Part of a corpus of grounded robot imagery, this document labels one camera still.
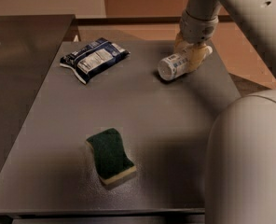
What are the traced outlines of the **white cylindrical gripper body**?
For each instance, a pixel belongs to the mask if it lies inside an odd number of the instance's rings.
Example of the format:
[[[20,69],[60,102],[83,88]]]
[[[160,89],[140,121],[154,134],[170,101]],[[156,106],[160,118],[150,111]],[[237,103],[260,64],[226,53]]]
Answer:
[[[205,21],[192,17],[184,10],[179,26],[183,39],[189,44],[197,44],[211,39],[217,24],[218,17]]]

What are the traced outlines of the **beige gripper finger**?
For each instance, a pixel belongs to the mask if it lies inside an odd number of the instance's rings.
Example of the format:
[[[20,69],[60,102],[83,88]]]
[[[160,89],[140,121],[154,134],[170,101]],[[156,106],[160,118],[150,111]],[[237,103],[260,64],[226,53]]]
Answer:
[[[174,47],[173,52],[174,53],[182,53],[186,50],[187,42],[184,40],[182,33],[179,32],[176,35],[175,41],[174,41]]]
[[[186,48],[187,65],[186,71],[191,73],[197,70],[209,54],[206,44],[193,45]]]

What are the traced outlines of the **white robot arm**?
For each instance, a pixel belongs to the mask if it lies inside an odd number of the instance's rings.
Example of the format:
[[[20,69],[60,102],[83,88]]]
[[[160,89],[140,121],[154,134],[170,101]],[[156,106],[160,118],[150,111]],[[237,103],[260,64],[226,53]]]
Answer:
[[[210,39],[224,8],[276,77],[276,0],[188,0],[183,39]],[[249,94],[214,122],[205,165],[205,224],[276,224],[276,90]]]

